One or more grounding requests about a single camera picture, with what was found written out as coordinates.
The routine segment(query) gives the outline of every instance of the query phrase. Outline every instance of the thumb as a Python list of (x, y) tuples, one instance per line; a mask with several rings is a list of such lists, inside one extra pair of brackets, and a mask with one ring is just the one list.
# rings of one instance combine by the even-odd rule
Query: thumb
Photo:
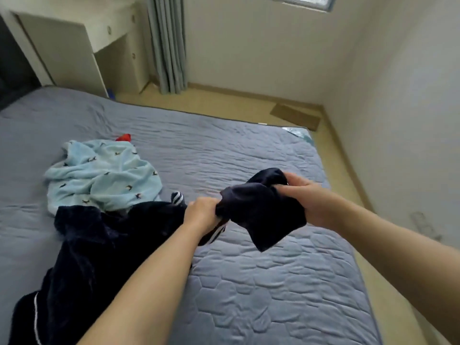
[(299, 200), (305, 191), (303, 186), (274, 185), (275, 189), (282, 195)]

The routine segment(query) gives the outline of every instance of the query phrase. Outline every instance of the forearm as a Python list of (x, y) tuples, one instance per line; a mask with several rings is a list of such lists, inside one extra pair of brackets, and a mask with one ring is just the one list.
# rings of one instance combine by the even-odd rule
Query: forearm
[(452, 344), (460, 341), (460, 252), (348, 204), (334, 230)]
[(164, 344), (201, 235), (179, 227), (130, 277), (79, 345)]

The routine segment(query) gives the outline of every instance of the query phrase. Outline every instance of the person's left hand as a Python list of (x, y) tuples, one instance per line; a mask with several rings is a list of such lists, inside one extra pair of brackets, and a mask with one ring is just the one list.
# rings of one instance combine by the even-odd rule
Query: person's left hand
[(201, 236), (206, 235), (217, 224), (220, 218), (216, 216), (216, 204), (219, 199), (212, 197), (198, 197), (189, 203), (184, 215), (184, 224), (195, 230), (199, 230)]

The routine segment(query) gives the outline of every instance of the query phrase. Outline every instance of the person's left arm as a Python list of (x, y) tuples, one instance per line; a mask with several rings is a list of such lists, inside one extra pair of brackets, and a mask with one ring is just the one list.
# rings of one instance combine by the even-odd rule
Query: person's left arm
[(200, 239), (217, 224), (217, 199), (200, 197), (184, 223), (129, 278), (78, 345), (165, 344)]

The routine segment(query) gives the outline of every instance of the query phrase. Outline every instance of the hand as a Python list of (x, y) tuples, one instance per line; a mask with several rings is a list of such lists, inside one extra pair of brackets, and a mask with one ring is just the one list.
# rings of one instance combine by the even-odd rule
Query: hand
[(220, 218), (216, 216), (216, 204), (219, 199), (212, 197), (198, 197), (195, 201), (189, 203), (184, 215), (184, 226), (196, 229), (203, 237), (217, 224)]
[(305, 208), (309, 224), (330, 230), (342, 225), (351, 202), (295, 173), (284, 172), (284, 175), (289, 185), (275, 185), (276, 189), (280, 194), (299, 201)]

